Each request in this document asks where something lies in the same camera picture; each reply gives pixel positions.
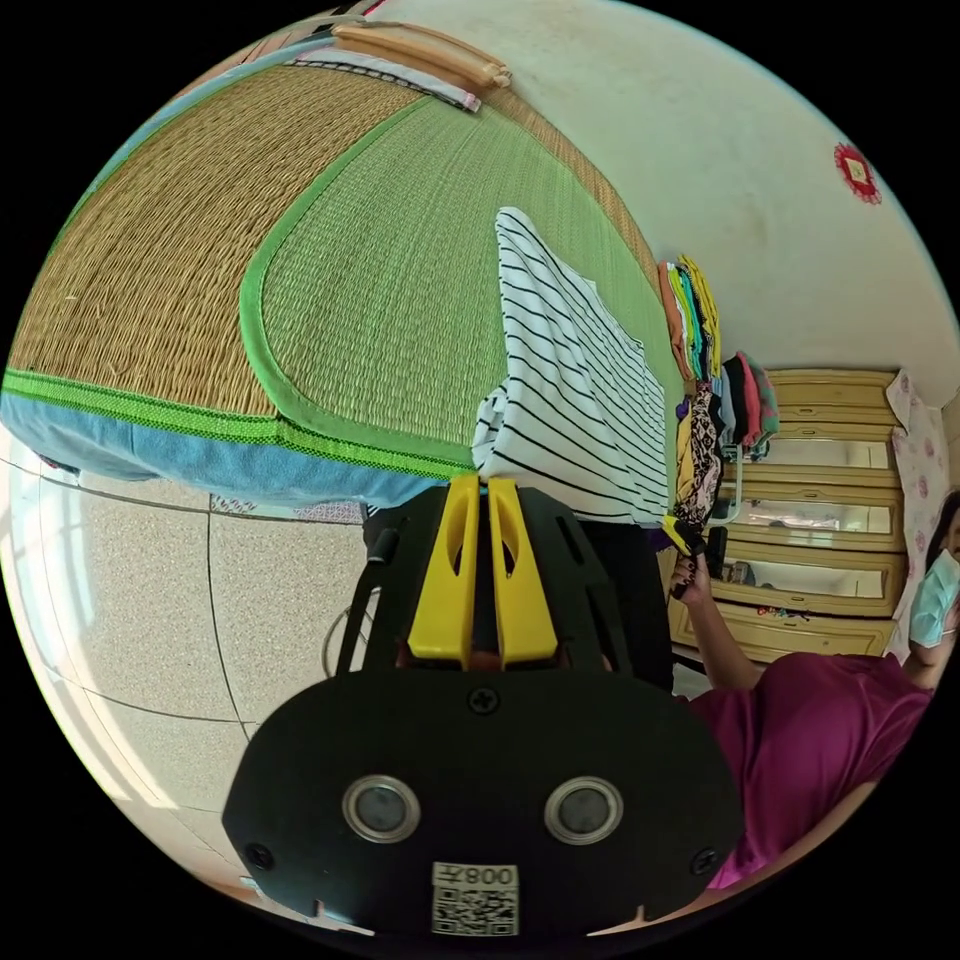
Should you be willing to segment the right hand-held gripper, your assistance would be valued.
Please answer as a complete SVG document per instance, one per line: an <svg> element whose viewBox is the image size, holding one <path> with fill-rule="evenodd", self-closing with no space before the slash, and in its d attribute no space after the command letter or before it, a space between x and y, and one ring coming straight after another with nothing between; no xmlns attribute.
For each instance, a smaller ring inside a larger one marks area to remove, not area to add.
<svg viewBox="0 0 960 960"><path fill-rule="evenodd" d="M693 560L703 557L710 577L714 580L722 578L728 540L725 525L714 525L701 531L676 516L667 515L663 518L662 530L679 553Z"/></svg>

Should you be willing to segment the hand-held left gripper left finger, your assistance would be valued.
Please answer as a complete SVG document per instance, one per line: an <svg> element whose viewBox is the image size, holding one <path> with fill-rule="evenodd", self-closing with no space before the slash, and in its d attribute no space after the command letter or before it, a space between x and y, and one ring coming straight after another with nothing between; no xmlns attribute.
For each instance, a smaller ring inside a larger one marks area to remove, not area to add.
<svg viewBox="0 0 960 960"><path fill-rule="evenodd" d="M479 480L454 478L447 488L408 646L431 662L468 662L472 649L479 540Z"/></svg>

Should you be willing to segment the person's right hand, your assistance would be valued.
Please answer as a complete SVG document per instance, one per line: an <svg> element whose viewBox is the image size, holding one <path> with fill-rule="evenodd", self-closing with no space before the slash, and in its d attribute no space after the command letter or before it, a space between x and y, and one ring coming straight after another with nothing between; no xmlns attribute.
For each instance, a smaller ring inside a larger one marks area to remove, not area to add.
<svg viewBox="0 0 960 960"><path fill-rule="evenodd" d="M679 601L692 614L718 613L704 554L678 557L668 593L671 599Z"/></svg>

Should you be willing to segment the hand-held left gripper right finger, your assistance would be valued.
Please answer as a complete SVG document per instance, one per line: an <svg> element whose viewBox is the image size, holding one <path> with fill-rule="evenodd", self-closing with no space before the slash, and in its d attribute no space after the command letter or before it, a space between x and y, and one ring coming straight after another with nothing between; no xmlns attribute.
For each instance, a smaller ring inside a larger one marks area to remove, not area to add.
<svg viewBox="0 0 960 960"><path fill-rule="evenodd" d="M548 662L558 641L515 483L491 479L487 503L501 667Z"/></svg>

